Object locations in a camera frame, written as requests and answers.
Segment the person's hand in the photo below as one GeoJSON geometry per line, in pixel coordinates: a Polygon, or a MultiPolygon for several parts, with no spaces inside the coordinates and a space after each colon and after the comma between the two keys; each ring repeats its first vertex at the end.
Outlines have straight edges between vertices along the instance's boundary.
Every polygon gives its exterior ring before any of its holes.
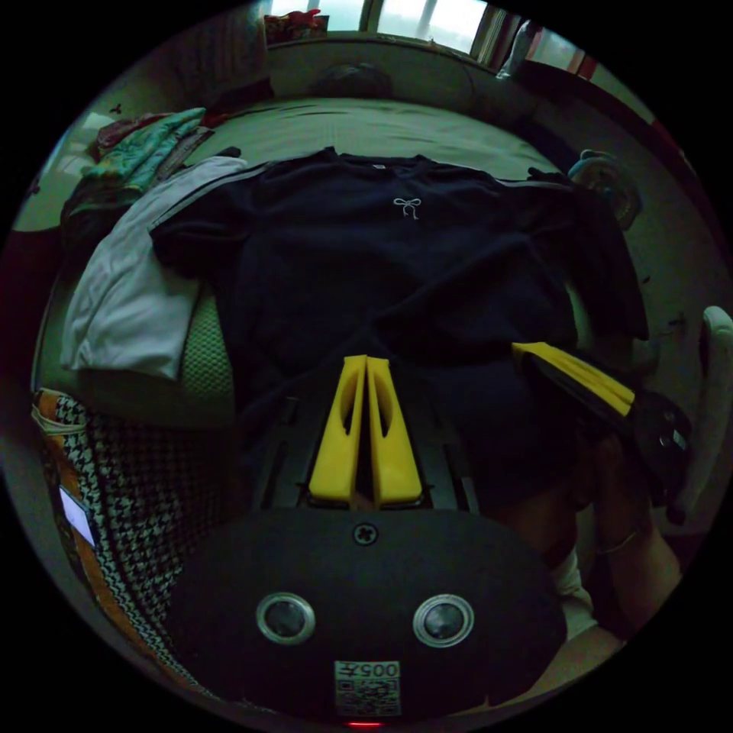
{"type": "Polygon", "coordinates": [[[644,471],[616,434],[589,447],[593,465],[596,523],[608,544],[623,541],[633,531],[646,533],[653,522],[644,471]]]}
{"type": "Polygon", "coordinates": [[[577,460],[570,475],[568,497],[576,512],[580,512],[596,500],[598,484],[593,462],[592,448],[581,433],[576,434],[577,460]]]}

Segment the clothing pile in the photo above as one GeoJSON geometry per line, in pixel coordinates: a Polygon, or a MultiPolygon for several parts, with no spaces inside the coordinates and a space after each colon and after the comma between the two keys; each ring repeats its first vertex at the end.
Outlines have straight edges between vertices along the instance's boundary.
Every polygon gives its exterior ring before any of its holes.
{"type": "Polygon", "coordinates": [[[104,126],[89,147],[96,164],[84,170],[61,211],[66,252],[88,256],[132,204],[179,170],[221,121],[195,108],[104,126]]]}
{"type": "Polygon", "coordinates": [[[68,367],[175,379],[195,284],[206,281],[234,374],[245,480],[278,401],[354,354],[405,364],[431,387],[463,439],[482,509],[569,470],[570,416],[537,400],[512,343],[575,346],[568,276],[598,335],[648,338],[602,196],[538,171],[505,181],[332,147],[254,168],[222,160],[150,191],[121,220],[126,236],[100,243],[69,308],[68,367]],[[120,298],[138,295],[138,320],[121,323],[120,298]]]}

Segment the houndstooth fabric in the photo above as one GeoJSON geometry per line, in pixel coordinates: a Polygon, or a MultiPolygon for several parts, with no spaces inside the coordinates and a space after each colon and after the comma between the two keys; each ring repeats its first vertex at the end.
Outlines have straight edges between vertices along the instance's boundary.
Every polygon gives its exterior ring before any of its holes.
{"type": "Polygon", "coordinates": [[[183,559],[225,519],[202,434],[101,415],[65,396],[57,421],[87,423],[66,436],[66,455],[115,600],[160,662],[215,697],[178,664],[163,627],[183,559]]]}

